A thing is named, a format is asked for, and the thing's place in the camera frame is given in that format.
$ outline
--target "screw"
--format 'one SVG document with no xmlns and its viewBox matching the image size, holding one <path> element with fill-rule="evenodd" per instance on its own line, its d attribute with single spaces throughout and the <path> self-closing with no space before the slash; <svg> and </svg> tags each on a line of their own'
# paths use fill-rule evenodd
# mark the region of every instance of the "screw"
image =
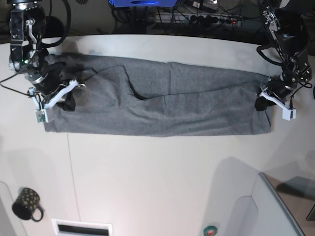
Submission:
<svg viewBox="0 0 315 236">
<path fill-rule="evenodd" d="M 34 24 L 34 19 L 29 19 L 29 20 L 28 20 L 28 23 L 29 23 L 30 25 L 33 25 L 33 24 Z"/>
<path fill-rule="evenodd" d="M 17 69 L 17 70 L 19 70 L 21 68 L 21 64 L 18 61 L 15 61 L 13 63 L 13 65 L 14 65 L 14 68 Z"/>
</svg>

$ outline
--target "power strip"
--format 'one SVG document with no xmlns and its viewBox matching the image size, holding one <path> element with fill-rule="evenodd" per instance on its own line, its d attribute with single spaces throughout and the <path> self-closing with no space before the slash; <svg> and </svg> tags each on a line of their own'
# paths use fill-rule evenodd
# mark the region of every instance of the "power strip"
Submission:
<svg viewBox="0 0 315 236">
<path fill-rule="evenodd" d="M 165 13 L 161 12 L 160 16 L 159 14 L 152 15 L 148 18 L 148 22 L 155 22 L 155 23 L 170 23 L 172 19 L 171 13 Z M 209 13 L 201 13 L 195 15 L 191 13 L 183 13 L 180 14 L 178 12 L 174 12 L 173 21 L 176 23 L 183 22 L 184 24 L 189 24 L 189 22 L 197 22 L 199 21 L 201 24 L 203 24 L 205 27 L 210 25 L 220 25 L 225 24 L 225 26 L 231 26 L 231 27 L 240 27 L 242 25 L 242 21 L 244 19 L 242 17 L 240 18 L 231 18 L 228 16 L 222 16 L 220 14 L 209 14 Z"/>
</svg>

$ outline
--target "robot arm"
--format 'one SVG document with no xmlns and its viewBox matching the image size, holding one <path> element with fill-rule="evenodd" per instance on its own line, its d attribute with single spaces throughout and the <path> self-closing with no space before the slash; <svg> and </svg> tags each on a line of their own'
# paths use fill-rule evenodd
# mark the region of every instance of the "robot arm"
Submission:
<svg viewBox="0 0 315 236">
<path fill-rule="evenodd" d="M 282 74 L 270 78 L 256 101 L 258 111 L 266 110 L 268 106 L 280 105 L 283 109 L 283 118 L 295 118 L 292 98 L 298 85 L 311 88 L 312 69 L 308 61 L 306 46 L 309 35 L 301 14 L 310 12 L 315 7 L 314 1 L 265 1 L 260 6 L 262 20 L 269 31 L 270 43 L 257 48 L 257 52 L 272 64 L 282 67 Z M 275 62 L 267 58 L 262 50 L 275 48 L 282 62 Z M 286 98 L 292 94 L 290 102 L 286 105 Z"/>
<path fill-rule="evenodd" d="M 51 121 L 53 119 L 52 108 L 56 104 L 66 111 L 74 111 L 75 109 L 75 101 L 71 91 L 78 86 L 78 82 L 61 80 L 60 74 L 65 63 L 58 62 L 49 65 L 45 60 L 45 57 L 48 56 L 47 48 L 61 44 L 70 27 L 70 6 L 67 0 L 62 1 L 67 9 L 66 33 L 56 43 L 47 45 L 41 41 L 46 31 L 47 18 L 37 1 L 7 0 L 8 4 L 13 5 L 10 12 L 10 67 L 19 74 L 24 73 L 28 81 L 34 86 L 25 95 L 32 97 L 36 104 L 35 113 L 38 122 Z"/>
</svg>

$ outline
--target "black mug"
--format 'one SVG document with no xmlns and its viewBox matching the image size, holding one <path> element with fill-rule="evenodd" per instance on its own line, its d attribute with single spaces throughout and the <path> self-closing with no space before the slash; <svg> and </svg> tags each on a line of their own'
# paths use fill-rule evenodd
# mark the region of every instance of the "black mug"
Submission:
<svg viewBox="0 0 315 236">
<path fill-rule="evenodd" d="M 35 222 L 39 222 L 44 217 L 44 210 L 39 205 L 39 195 L 30 188 L 24 188 L 18 198 L 12 205 L 14 214 L 22 220 L 32 219 Z M 38 209 L 41 213 L 40 219 L 36 220 L 33 218 L 33 213 Z"/>
</svg>

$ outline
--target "mug handle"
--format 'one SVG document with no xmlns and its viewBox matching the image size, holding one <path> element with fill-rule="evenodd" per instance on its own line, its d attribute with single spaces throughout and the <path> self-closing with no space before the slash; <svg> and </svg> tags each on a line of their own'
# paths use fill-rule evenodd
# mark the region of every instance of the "mug handle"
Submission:
<svg viewBox="0 0 315 236">
<path fill-rule="evenodd" d="M 41 206 L 38 206 L 37 209 L 39 209 L 39 211 L 40 211 L 40 213 L 41 213 L 41 217 L 40 217 L 39 220 L 36 220 L 36 219 L 34 219 L 33 216 L 31 216 L 32 221 L 35 221 L 35 222 L 41 221 L 41 220 L 43 219 L 43 217 L 44 217 L 44 210 L 43 210 L 43 208 L 41 208 Z"/>
</svg>

